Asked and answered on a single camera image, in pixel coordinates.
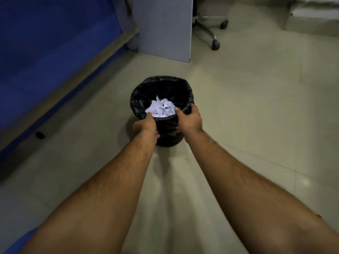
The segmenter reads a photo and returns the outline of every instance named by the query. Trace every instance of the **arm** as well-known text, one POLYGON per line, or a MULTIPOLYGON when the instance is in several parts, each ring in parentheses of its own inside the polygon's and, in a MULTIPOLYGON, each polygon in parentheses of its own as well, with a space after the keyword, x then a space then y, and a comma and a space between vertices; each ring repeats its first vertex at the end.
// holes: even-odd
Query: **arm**
POLYGON ((339 235, 294 196, 236 160, 203 130, 197 107, 176 110, 221 209, 250 253, 336 253, 339 235))
POLYGON ((23 253, 120 253, 159 135, 150 113, 122 151, 66 199, 23 253))

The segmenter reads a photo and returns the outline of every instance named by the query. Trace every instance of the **black trash can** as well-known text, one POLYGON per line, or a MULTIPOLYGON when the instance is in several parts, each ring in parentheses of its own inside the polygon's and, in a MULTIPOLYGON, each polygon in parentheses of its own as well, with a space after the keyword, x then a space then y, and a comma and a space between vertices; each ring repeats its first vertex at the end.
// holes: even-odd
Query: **black trash can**
MULTIPOLYGON (((139 84, 130 97, 130 107, 138 119, 146 117, 145 110, 157 95, 160 99, 167 98, 173 102, 186 115, 191 113, 191 102, 194 103, 193 92, 186 80, 174 76, 151 76, 139 84)), ((172 147, 184 138, 183 134, 176 129, 177 115, 155 117, 154 120, 160 134, 157 145, 172 147)))

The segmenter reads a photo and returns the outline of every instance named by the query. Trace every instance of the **crumpled paper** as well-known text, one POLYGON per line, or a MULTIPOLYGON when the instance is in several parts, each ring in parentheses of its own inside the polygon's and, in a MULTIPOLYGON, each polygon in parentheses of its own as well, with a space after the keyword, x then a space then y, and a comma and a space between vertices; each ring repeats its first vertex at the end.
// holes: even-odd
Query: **crumpled paper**
POLYGON ((157 96, 156 101, 152 101, 149 108, 145 110, 146 113, 152 113, 153 117, 169 117, 175 114, 175 105, 166 98, 160 100, 157 96))

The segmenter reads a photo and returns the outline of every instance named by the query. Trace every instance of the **black plastic bag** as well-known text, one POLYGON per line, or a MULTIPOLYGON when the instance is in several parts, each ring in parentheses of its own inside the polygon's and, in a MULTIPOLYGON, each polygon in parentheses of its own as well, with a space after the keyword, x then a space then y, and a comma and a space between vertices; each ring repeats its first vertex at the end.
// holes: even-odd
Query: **black plastic bag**
MULTIPOLYGON (((130 107, 138 119, 146 117, 145 110, 157 95, 160 99, 167 98, 173 102, 186 115, 191 113, 191 103, 194 103, 194 98, 192 89, 186 80, 174 76, 152 76, 139 84, 130 97, 130 107)), ((155 117, 154 120, 160 134, 157 145, 170 147, 183 139, 182 133, 176 130, 177 115, 155 117)))

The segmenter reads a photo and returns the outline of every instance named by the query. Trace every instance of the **blue wall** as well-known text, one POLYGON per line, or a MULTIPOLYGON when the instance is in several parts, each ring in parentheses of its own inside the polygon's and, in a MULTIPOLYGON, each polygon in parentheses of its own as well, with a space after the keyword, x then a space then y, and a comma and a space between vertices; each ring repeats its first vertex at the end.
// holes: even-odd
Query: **blue wall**
POLYGON ((110 0, 0 0, 0 130, 119 35, 110 0))

